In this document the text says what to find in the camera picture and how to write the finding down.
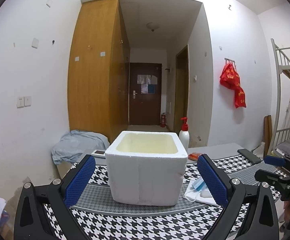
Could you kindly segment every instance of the metal bolt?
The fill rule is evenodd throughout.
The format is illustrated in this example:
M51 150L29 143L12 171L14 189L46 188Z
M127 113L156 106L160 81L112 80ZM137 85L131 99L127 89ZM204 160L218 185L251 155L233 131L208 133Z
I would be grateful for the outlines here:
M240 180L239 179L232 179L232 183L235 184L235 185L238 185L240 184Z
M27 182L24 184L24 188L29 188L31 186L31 183L30 182Z
M61 179L55 179L55 180L53 180L53 184L54 185L58 185L60 183L61 183Z
M267 182L265 182L265 181L264 181L264 182L262 182L262 186L263 186L263 187L266 187L266 188L268 188L268 187L269 187L268 183L267 183Z

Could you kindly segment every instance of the light blue cloth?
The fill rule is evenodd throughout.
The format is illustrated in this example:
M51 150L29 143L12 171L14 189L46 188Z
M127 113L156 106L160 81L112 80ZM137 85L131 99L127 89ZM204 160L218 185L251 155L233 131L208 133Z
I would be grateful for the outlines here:
M105 135L95 132L73 130L62 136L53 147L51 153L53 162L58 165L62 161L75 163L86 150L106 150L109 147Z

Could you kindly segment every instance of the white bottle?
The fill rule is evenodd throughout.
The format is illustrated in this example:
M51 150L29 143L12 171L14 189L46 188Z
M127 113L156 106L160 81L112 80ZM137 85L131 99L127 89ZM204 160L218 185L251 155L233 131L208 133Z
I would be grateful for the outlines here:
M188 124L187 117L181 118L183 120L182 130L180 131L179 138L181 140L182 145L184 146L186 152L188 152L189 145L189 132L188 132Z

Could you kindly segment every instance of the styrofoam box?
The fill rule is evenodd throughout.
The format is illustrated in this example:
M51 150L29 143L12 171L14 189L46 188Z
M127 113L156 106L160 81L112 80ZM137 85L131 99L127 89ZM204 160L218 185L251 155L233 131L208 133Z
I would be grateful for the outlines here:
M152 206L177 203L187 152L176 133L122 131L105 157L115 201Z

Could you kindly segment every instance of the ceiling light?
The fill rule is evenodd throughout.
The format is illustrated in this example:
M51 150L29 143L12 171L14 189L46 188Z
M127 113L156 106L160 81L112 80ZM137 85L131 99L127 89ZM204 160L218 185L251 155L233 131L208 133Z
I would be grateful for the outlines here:
M150 29L152 32L154 32L154 30L157 30L159 28L159 24L158 23L147 23L146 27L148 29Z

